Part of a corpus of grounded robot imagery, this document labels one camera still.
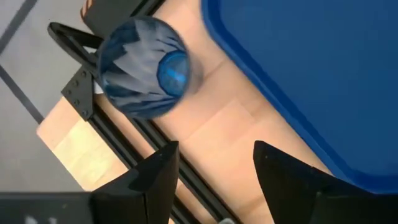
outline wooden table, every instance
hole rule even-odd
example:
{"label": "wooden table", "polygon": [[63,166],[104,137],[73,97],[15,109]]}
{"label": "wooden table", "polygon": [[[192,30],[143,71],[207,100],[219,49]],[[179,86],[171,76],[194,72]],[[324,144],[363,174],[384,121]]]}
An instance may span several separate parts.
{"label": "wooden table", "polygon": [[[167,0],[155,17],[177,30],[205,71],[199,92],[155,122],[170,139],[180,141],[184,156],[244,223],[272,223],[252,161],[255,140],[264,140],[330,172],[210,39],[200,18],[198,0]],[[104,96],[95,100],[144,157],[153,153]],[[85,190],[94,190],[127,170],[66,99],[58,102],[37,134]],[[181,182],[177,196],[199,221],[215,222]]]}

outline blue tray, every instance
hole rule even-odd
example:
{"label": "blue tray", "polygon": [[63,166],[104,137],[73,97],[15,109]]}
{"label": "blue tray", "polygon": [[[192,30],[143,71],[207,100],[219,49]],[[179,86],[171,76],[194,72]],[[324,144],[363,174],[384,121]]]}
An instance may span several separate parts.
{"label": "blue tray", "polygon": [[212,38],[332,173],[398,193],[398,1],[202,0]]}

